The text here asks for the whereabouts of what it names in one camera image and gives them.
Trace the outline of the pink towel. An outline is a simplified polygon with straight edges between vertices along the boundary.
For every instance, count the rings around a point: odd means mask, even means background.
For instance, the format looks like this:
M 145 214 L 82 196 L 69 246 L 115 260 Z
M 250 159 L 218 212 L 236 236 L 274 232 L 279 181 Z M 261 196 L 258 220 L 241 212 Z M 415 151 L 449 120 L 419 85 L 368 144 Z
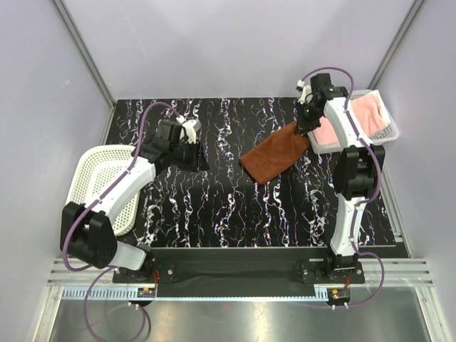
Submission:
M 372 90 L 366 95 L 351 100 L 353 113 L 368 137 L 373 137 L 390 125 L 390 116 L 385 108 L 379 90 Z M 336 132 L 326 117 L 320 118 L 321 126 L 313 131 L 319 145 L 338 143 Z

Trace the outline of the brown towel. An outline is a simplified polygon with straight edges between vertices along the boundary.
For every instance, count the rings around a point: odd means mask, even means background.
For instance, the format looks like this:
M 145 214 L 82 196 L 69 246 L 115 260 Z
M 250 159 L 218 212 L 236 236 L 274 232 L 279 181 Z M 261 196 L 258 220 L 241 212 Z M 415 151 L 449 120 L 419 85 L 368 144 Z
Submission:
M 242 155 L 240 165 L 259 185 L 265 185 L 289 169 L 308 150 L 310 141 L 296 134 L 293 121 Z

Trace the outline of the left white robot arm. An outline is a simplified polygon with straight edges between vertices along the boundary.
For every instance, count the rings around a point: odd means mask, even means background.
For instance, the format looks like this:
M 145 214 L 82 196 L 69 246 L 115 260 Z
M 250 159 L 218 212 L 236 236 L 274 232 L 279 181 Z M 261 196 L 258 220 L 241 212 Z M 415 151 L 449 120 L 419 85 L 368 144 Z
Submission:
M 129 269 L 139 282 L 148 281 L 154 265 L 146 252 L 119 242 L 113 225 L 120 212 L 141 189 L 163 171 L 175 166 L 183 171 L 207 171 L 198 119 L 161 120 L 156 133 L 131 151 L 126 167 L 90 201 L 69 202 L 61 220 L 61 251 L 64 257 L 85 262 L 85 268 Z

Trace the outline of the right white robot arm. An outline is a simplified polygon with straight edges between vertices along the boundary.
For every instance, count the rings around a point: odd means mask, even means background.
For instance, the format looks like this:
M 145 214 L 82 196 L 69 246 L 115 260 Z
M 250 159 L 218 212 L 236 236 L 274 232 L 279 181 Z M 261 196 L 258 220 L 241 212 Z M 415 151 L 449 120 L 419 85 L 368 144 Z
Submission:
M 355 272 L 358 258 L 358 233 L 366 205 L 380 192 L 385 149 L 374 145 L 366 135 L 351 107 L 353 88 L 334 86 L 330 67 L 317 68 L 301 79 L 297 90 L 295 134 L 307 135 L 325 117 L 331 123 L 341 155 L 333 171 L 333 186 L 338 195 L 336 227 L 323 259 L 322 273 L 332 282 L 340 282 Z

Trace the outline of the white basket with towels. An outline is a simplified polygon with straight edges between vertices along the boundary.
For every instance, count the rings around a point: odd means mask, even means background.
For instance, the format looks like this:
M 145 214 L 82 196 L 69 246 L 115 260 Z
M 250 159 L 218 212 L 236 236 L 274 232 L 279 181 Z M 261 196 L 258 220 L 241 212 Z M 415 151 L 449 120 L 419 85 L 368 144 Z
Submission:
M 67 203 L 83 204 L 104 190 L 128 166 L 134 147 L 131 145 L 100 145 L 87 150 L 78 161 Z M 116 217 L 115 236 L 127 234 L 135 223 L 139 195 L 135 195 Z

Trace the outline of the empty white mesh basket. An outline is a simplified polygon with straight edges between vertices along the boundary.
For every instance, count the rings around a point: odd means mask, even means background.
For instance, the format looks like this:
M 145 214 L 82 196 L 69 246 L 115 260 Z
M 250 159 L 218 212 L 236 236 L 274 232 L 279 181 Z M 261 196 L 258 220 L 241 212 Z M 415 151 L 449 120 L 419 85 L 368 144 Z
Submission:
M 351 95 L 351 100 L 354 100 L 363 95 L 366 95 L 370 91 L 371 90 L 355 90 Z M 388 141 L 396 140 L 396 139 L 398 139 L 399 134 L 400 134 L 399 130 L 397 129 L 397 126 L 387 108 L 386 108 L 386 110 L 390 116 L 390 125 L 387 128 L 385 128 L 383 131 L 378 133 L 377 135 L 370 138 L 373 141 L 373 143 L 376 145 L 382 145 L 383 143 L 386 143 Z M 308 134 L 308 137 L 309 137 L 309 140 L 311 141 L 311 146 L 313 148 L 313 151 L 317 154 L 327 154 L 327 153 L 334 153 L 334 152 L 342 151 L 342 147 L 339 142 L 332 144 L 332 145 L 325 145 L 325 146 L 319 145 L 316 142 L 313 131 L 311 131 Z

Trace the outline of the black marble pattern mat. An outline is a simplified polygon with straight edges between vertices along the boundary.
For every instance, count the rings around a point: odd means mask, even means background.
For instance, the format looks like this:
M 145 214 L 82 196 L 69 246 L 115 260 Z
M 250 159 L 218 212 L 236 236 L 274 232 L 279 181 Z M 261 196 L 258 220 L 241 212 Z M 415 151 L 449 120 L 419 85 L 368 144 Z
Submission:
M 120 213 L 122 242 L 149 247 L 307 247 L 328 244 L 338 199 L 338 155 L 307 150 L 287 171 L 258 185 L 239 158 L 295 117 L 293 98 L 119 100 L 107 142 L 133 146 L 176 114 L 201 122 L 209 168 L 169 167 Z

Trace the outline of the left controller board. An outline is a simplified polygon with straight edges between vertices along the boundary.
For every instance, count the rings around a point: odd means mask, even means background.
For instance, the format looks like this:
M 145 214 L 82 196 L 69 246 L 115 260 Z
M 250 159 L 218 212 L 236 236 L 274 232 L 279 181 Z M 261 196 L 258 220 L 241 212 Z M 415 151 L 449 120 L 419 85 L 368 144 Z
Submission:
M 137 291 L 138 298 L 155 298 L 156 297 L 155 287 L 139 287 Z

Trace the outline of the controller board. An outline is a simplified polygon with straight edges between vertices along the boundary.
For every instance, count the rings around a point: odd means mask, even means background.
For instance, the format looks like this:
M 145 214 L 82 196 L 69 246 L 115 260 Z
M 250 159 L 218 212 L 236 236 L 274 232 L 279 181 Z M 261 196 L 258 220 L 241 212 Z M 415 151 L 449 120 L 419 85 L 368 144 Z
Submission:
M 349 302 L 351 290 L 349 288 L 328 289 L 328 300 L 334 302 Z
M 156 297 L 155 287 L 139 287 L 137 291 L 138 298 L 155 298 Z

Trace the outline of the right controller board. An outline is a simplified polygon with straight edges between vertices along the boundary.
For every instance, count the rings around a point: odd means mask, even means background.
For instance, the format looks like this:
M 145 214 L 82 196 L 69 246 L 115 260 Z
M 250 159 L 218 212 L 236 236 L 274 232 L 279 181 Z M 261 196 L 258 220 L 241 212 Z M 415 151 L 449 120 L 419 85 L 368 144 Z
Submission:
M 349 302 L 351 290 L 349 288 L 328 289 L 328 300 L 334 302 Z

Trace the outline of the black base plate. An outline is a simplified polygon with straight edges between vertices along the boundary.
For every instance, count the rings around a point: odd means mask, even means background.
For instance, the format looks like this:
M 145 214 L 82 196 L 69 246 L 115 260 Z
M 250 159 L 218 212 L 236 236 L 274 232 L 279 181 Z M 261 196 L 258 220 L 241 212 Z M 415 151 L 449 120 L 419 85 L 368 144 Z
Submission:
M 207 277 L 225 279 L 280 279 L 305 284 L 363 284 L 357 256 L 333 256 L 325 247 L 158 248 L 146 253 L 138 271 L 121 267 L 115 283 L 161 284 Z

